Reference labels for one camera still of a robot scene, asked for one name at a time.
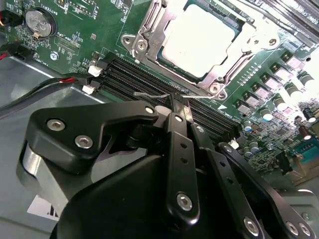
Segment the black memory slot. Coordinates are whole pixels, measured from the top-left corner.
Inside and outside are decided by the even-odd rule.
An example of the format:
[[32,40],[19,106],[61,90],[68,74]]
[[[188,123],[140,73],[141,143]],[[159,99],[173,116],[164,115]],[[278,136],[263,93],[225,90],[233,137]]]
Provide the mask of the black memory slot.
[[[123,101],[144,100],[156,105],[165,105],[166,99],[149,99],[134,96],[134,92],[150,95],[163,95],[179,92],[158,77],[136,67],[135,65],[112,58],[104,74],[104,81],[100,90],[110,93]],[[194,121],[205,127],[214,143],[229,141],[239,136],[241,125],[197,99],[188,99]]]
[[319,43],[318,29],[313,28],[309,21],[304,17],[298,17],[296,12],[291,11],[286,5],[282,4],[280,0],[264,0],[273,10],[282,15],[286,20],[308,35],[316,43]]

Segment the chip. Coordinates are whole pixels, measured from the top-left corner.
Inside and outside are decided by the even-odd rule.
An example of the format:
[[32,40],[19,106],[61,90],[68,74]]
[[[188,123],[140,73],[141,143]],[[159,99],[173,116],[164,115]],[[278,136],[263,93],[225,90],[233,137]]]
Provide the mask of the chip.
[[267,98],[269,95],[269,92],[266,91],[264,88],[259,87],[256,91],[255,94],[261,98]]
[[276,132],[276,134],[278,134],[278,135],[284,135],[285,133],[287,133],[287,130],[285,130],[283,128]]
[[252,129],[253,131],[257,131],[257,130],[259,130],[260,128],[259,128],[258,125],[253,124],[253,125],[251,126],[251,129]]
[[259,99],[249,96],[246,100],[246,103],[250,104],[252,107],[256,107],[259,104]]
[[300,61],[297,57],[291,57],[287,62],[287,65],[294,68],[295,70],[302,70],[305,67],[305,63]]
[[274,78],[269,78],[265,81],[265,85],[273,90],[276,90],[281,84],[277,82]]
[[287,108],[287,109],[285,109],[284,111],[282,111],[285,115],[290,115],[292,112],[293,112],[294,110],[293,109],[291,109],[291,108]]
[[246,114],[250,110],[249,107],[247,107],[241,103],[238,104],[237,109],[243,114]]
[[293,142],[294,142],[294,141],[293,141],[292,139],[287,138],[287,139],[284,140],[284,145],[289,146],[289,145],[291,145]]

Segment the white label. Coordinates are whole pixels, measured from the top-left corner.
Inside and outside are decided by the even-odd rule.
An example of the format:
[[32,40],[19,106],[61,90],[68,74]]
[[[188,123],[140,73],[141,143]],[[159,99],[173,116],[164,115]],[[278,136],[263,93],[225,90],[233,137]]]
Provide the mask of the white label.
[[35,196],[27,212],[43,218],[59,221],[59,217],[52,204],[41,198],[39,195]]
[[221,106],[218,108],[218,110],[224,110],[224,109],[227,109],[227,107],[226,107],[226,106],[223,106],[223,105],[221,105]]

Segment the green circuit board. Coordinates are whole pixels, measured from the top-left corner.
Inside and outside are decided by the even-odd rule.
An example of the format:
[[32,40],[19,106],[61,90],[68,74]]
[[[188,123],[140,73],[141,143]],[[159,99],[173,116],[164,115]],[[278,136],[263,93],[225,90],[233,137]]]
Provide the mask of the green circuit board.
[[[151,0],[6,0],[6,9],[18,15],[25,15],[28,10],[35,7],[43,8],[53,15],[57,25],[56,35],[43,41],[34,39],[25,25],[7,28],[6,39],[8,42],[22,42],[23,46],[35,51],[33,56],[35,61],[62,74],[87,72],[95,53],[103,58],[109,52],[113,52],[118,57],[134,63],[134,58],[123,47],[120,38],[123,34],[136,34],[150,2]],[[206,2],[212,6],[216,5],[213,0],[206,0]],[[272,103],[272,99],[278,93],[277,90],[270,90],[267,97],[245,114],[236,108],[236,103],[243,100],[247,92],[253,94],[252,87],[256,83],[263,84],[261,77],[265,73],[273,74],[271,71],[273,64],[280,64],[288,71],[292,71],[282,61],[282,55],[285,52],[289,51],[305,62],[311,52],[315,50],[315,48],[310,50],[303,47],[301,42],[283,30],[279,32],[279,36],[281,44],[277,49],[258,52],[236,75],[226,88],[228,98],[225,101],[201,100],[212,110],[219,111],[237,122],[251,121],[255,128],[252,132],[244,133],[238,142],[241,148],[248,146],[252,141],[259,142],[260,150],[251,160],[253,166],[258,170],[267,169],[271,163],[270,158],[275,158],[279,152],[292,150],[303,142],[297,127],[293,124],[295,114],[300,112],[300,109],[298,107],[292,109],[291,114],[278,112]],[[52,52],[58,54],[58,60],[54,61],[50,58]],[[191,93],[187,88],[153,69],[142,64],[139,66],[166,84],[187,94]],[[291,83],[283,80],[279,82],[283,87]],[[319,102],[309,100],[304,103],[303,107],[317,110]],[[265,108],[274,115],[274,119],[270,122],[262,120],[259,114],[260,109]],[[285,129],[285,132],[278,133],[282,128]],[[284,144],[287,138],[293,139],[294,142],[289,145]],[[268,150],[266,145],[270,143],[274,147]]]

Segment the bolt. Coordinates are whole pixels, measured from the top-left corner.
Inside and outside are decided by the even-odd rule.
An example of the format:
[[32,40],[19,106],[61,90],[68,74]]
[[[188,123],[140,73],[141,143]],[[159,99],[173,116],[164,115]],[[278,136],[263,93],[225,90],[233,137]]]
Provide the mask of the bolt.
[[46,125],[52,131],[62,131],[65,129],[65,124],[58,119],[50,119]]
[[176,119],[178,122],[182,122],[182,121],[183,121],[183,119],[182,119],[181,117],[179,117],[179,116],[175,116],[175,119]]
[[148,113],[150,113],[150,114],[153,114],[153,113],[154,113],[153,109],[150,108],[150,107],[145,107],[145,110],[146,110]]
[[244,218],[244,224],[245,224],[245,227],[247,228],[247,230],[252,235],[254,235],[255,237],[257,237],[259,235],[259,229],[258,229],[257,225],[254,223],[253,220],[251,220],[248,217],[245,217]]
[[294,226],[294,224],[290,223],[290,222],[286,222],[286,226],[288,228],[288,230],[294,234],[295,236],[299,235],[299,232],[297,230],[297,228]]
[[225,145],[224,148],[229,153],[231,153],[233,151],[228,145]]
[[59,54],[55,51],[52,51],[50,54],[50,58],[52,61],[57,61],[59,59]]
[[184,211],[190,211],[193,207],[191,199],[183,193],[177,195],[177,203]]
[[299,223],[299,226],[300,226],[301,230],[303,231],[303,233],[310,237],[310,235],[311,235],[310,230],[302,223]]
[[88,149],[93,146],[93,141],[89,136],[86,135],[79,135],[75,138],[75,144],[79,148]]
[[302,213],[302,217],[303,219],[305,219],[306,221],[310,221],[310,217],[308,213]]
[[197,128],[198,131],[201,132],[201,133],[204,133],[204,132],[205,132],[204,129],[203,129],[201,126],[197,126],[196,128]]

